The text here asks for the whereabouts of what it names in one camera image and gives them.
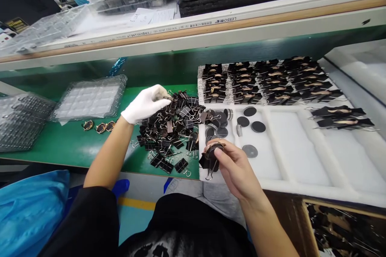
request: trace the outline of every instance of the gray disc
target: gray disc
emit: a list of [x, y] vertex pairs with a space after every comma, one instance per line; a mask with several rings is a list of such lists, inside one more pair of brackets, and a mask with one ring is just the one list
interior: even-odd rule
[[241, 125], [236, 125], [236, 130], [237, 130], [237, 135], [239, 136], [239, 137], [242, 137], [242, 127], [241, 127]]
[[213, 128], [208, 128], [205, 132], [205, 136], [206, 137], [211, 137], [212, 135], [214, 135], [214, 129]]
[[253, 159], [258, 155], [257, 149], [252, 145], [245, 145], [242, 147], [242, 150], [246, 153], [246, 156], [249, 159]]
[[228, 121], [227, 120], [220, 124], [220, 128], [222, 128], [222, 129], [226, 128], [227, 126], [228, 126]]
[[226, 128], [219, 128], [217, 130], [217, 135], [220, 138], [224, 139], [224, 138], [226, 138], [228, 136], [228, 130]]

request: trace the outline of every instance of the round magnet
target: round magnet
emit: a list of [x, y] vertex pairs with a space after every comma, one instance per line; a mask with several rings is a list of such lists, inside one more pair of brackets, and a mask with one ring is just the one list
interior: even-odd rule
[[229, 108], [224, 109], [224, 114], [226, 115], [226, 118], [228, 120], [231, 120], [233, 118], [233, 111]]
[[214, 129], [210, 127], [205, 131], [205, 136], [211, 137], [212, 135], [214, 135]]
[[237, 135], [239, 137], [242, 137], [242, 128], [241, 128], [241, 125], [236, 125], [236, 131], [237, 131]]
[[207, 126], [210, 126], [213, 130], [217, 131], [218, 130], [218, 126], [216, 126], [215, 124], [213, 124], [212, 122], [208, 123]]
[[265, 132], [265, 124], [262, 122], [253, 122], [250, 127], [255, 133], [262, 133]]
[[244, 109], [244, 115], [245, 116], [252, 116], [256, 113], [256, 109], [253, 106], [249, 106], [246, 109]]
[[221, 125], [220, 119], [215, 119], [215, 120], [213, 120], [213, 121], [212, 121], [212, 124], [215, 125], [217, 128], [219, 128], [220, 125]]
[[249, 159], [253, 159], [258, 155], [257, 149], [252, 145], [245, 145], [242, 147], [242, 150], [246, 153], [246, 156]]
[[217, 135], [221, 138], [224, 139], [228, 136], [228, 130], [226, 128], [219, 128], [217, 130]]
[[227, 116], [225, 113], [221, 112], [221, 111], [216, 111], [216, 114], [217, 114], [217, 117], [220, 117], [218, 118], [218, 120], [223, 123], [223, 122], [226, 122], [226, 119], [227, 119]]
[[246, 126], [249, 126], [249, 119], [247, 119], [246, 117], [244, 116], [240, 116], [238, 119], [237, 119], [237, 123], [239, 125], [241, 125], [242, 127], [246, 127]]
[[220, 128], [224, 129], [228, 126], [228, 121], [225, 120], [225, 122], [222, 122], [221, 125], [220, 125]]

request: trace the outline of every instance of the pile of binder clips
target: pile of binder clips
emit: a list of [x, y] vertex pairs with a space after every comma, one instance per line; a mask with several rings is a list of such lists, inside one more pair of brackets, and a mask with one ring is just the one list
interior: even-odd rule
[[314, 204], [307, 209], [319, 251], [335, 257], [386, 256], [386, 236], [368, 216]]
[[172, 102], [165, 108], [157, 111], [151, 117], [142, 120], [140, 135], [133, 147], [144, 147], [149, 152], [150, 164], [170, 174], [173, 168], [187, 177], [191, 172], [187, 170], [188, 162], [181, 158], [175, 165], [172, 164], [176, 155], [181, 154], [184, 145], [186, 156], [198, 159], [198, 124], [206, 121], [205, 107], [199, 105], [197, 97], [189, 97], [186, 91], [171, 93]]

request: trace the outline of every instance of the gloved hand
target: gloved hand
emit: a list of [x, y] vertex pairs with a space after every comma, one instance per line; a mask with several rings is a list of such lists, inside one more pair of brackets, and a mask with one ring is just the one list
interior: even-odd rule
[[159, 84], [146, 88], [121, 112], [121, 116], [128, 123], [136, 124], [171, 103], [168, 99], [162, 99], [163, 96], [170, 97], [166, 89]]

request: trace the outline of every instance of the clear plastic tray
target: clear plastic tray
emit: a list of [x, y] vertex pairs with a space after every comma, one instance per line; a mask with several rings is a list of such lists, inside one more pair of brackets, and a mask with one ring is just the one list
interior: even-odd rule
[[32, 93], [0, 98], [0, 152], [32, 148], [54, 107]]
[[88, 12], [82, 5], [40, 19], [0, 47], [0, 55], [31, 53], [33, 49], [69, 36]]
[[71, 83], [49, 120], [61, 122], [116, 116], [126, 82], [127, 77], [119, 75]]
[[168, 0], [103, 0], [88, 7], [94, 14], [122, 14], [135, 12], [137, 8], [161, 7], [167, 3]]

